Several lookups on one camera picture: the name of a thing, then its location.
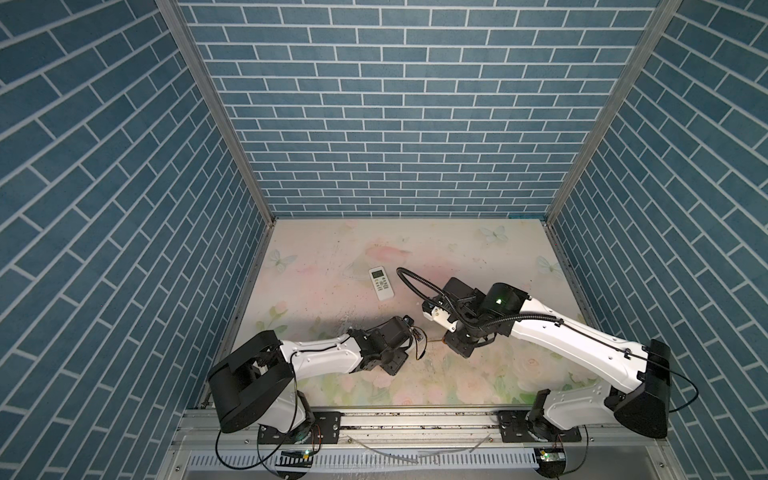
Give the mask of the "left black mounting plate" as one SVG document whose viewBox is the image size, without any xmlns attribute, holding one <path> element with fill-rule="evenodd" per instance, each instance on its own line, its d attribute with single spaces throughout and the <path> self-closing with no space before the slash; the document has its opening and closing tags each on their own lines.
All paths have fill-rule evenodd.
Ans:
<svg viewBox="0 0 768 480">
<path fill-rule="evenodd" d="M 340 411 L 315 411 L 309 414 L 293 430 L 291 430 L 284 445 L 315 443 L 337 444 L 341 430 L 342 413 Z M 260 426 L 258 442 L 265 445 L 277 445 L 284 434 L 273 427 Z"/>
</svg>

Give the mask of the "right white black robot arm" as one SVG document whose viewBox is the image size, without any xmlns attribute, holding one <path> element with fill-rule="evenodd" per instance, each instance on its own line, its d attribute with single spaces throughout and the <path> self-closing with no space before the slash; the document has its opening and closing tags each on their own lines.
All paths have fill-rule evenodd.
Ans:
<svg viewBox="0 0 768 480">
<path fill-rule="evenodd" d="M 669 347 L 624 340 L 573 320 L 505 283 L 488 292 L 451 278 L 432 297 L 422 298 L 424 316 L 443 327 L 443 340 L 468 358 L 512 337 L 543 347 L 585 368 L 598 378 L 591 387 L 537 392 L 526 416 L 529 432 L 554 441 L 588 425 L 619 425 L 652 439 L 668 434 L 671 371 Z"/>
</svg>

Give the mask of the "black mounting plate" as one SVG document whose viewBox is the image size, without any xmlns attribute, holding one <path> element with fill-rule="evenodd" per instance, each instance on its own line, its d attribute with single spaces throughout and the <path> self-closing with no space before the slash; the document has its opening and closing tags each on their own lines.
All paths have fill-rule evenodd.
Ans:
<svg viewBox="0 0 768 480">
<path fill-rule="evenodd" d="M 531 411 L 500 410 L 496 415 L 504 443 L 579 443 L 582 441 L 578 427 L 561 430 L 541 415 L 536 416 Z"/>
<path fill-rule="evenodd" d="M 340 411 L 315 411 L 309 414 L 293 430 L 291 430 L 284 445 L 315 443 L 337 444 L 341 430 L 342 413 Z M 284 434 L 273 427 L 260 426 L 258 442 L 265 445 L 277 445 Z"/>
</svg>

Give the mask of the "white remote control left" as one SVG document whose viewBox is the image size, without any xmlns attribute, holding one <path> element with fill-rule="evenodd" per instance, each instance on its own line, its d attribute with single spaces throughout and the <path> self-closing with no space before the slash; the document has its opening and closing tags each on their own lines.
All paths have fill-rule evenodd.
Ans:
<svg viewBox="0 0 768 480">
<path fill-rule="evenodd" d="M 374 267 L 369 270 L 374 292 L 380 302 L 387 301 L 394 297 L 394 290 L 391 282 L 382 266 Z"/>
</svg>

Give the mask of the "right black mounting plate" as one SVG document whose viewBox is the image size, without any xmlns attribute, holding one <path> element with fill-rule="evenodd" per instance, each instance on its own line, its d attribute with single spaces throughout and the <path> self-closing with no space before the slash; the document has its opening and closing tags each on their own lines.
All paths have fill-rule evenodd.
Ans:
<svg viewBox="0 0 768 480">
<path fill-rule="evenodd" d="M 504 443 L 579 443 L 582 441 L 578 427 L 561 430 L 541 415 L 536 416 L 531 411 L 500 410 L 496 415 Z"/>
</svg>

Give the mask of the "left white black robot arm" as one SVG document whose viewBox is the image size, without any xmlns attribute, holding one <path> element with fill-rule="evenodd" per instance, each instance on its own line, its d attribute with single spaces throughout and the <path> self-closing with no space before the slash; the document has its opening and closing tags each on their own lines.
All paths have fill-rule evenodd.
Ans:
<svg viewBox="0 0 768 480">
<path fill-rule="evenodd" d="M 257 423 L 295 436 L 314 422 L 299 381 L 377 368 L 394 376 L 408 360 L 409 349 L 424 339 L 423 330 L 408 316 L 309 342 L 281 340 L 273 330 L 262 331 L 208 373 L 220 431 L 234 433 Z"/>
</svg>

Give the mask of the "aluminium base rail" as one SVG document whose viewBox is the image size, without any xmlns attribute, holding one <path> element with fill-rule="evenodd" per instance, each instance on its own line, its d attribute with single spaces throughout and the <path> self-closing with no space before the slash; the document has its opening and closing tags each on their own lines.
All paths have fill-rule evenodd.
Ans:
<svg viewBox="0 0 768 480">
<path fill-rule="evenodd" d="M 496 413 L 510 407 L 318 408 L 340 411 L 337 444 L 265 445 L 252 426 L 222 434 L 211 410 L 189 410 L 159 470 L 161 479 L 681 479 L 683 469 L 665 440 L 652 440 L 616 425 L 580 428 L 582 441 L 504 443 Z M 265 462 L 277 454 L 308 459 L 323 450 L 462 451 L 531 448 L 539 468 L 420 470 L 386 473 L 274 472 Z"/>
</svg>

